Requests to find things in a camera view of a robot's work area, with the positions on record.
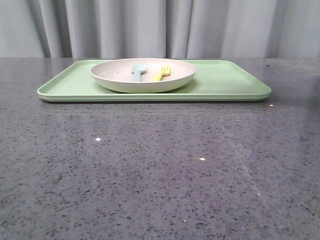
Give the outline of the light blue plastic spoon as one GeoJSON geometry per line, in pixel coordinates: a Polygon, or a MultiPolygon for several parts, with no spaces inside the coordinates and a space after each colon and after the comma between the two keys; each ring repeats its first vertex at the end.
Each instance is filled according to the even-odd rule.
{"type": "Polygon", "coordinates": [[[142,74],[147,72],[147,67],[141,63],[135,64],[132,69],[131,73],[133,74],[132,81],[133,82],[141,82],[142,81],[142,74]]]}

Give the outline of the cream speckled plate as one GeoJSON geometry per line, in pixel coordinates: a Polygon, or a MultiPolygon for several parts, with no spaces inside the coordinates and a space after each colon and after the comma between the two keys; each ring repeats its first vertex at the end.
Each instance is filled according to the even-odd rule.
{"type": "Polygon", "coordinates": [[[193,79],[196,71],[197,67],[191,63],[166,58],[118,59],[99,63],[90,69],[91,75],[102,87],[134,94],[161,93],[180,88],[193,79]],[[132,67],[136,64],[147,67],[147,72],[141,75],[141,82],[133,82],[132,67]],[[170,74],[160,81],[151,81],[165,65],[171,66],[170,74]]]}

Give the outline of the light green plastic tray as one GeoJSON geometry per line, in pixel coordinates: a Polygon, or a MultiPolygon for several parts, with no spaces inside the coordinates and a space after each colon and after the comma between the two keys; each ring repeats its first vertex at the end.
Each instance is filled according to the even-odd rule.
{"type": "Polygon", "coordinates": [[[231,61],[181,60],[197,68],[186,85],[158,93],[124,93],[99,85],[91,75],[92,67],[110,61],[77,61],[39,87],[37,94],[50,102],[150,102],[260,101],[272,92],[270,87],[231,61]]]}

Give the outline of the grey pleated curtain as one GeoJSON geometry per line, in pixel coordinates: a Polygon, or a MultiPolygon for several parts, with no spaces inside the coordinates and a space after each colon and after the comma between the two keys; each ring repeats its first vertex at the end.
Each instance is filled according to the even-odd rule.
{"type": "Polygon", "coordinates": [[[317,58],[317,0],[3,0],[2,57],[317,58]]]}

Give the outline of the yellow plastic fork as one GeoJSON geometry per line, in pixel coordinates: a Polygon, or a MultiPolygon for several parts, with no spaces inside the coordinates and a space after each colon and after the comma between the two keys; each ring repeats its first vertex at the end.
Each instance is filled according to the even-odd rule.
{"type": "Polygon", "coordinates": [[[162,79],[162,77],[168,76],[171,73],[171,66],[164,65],[159,72],[151,78],[151,82],[158,82],[162,79]]]}

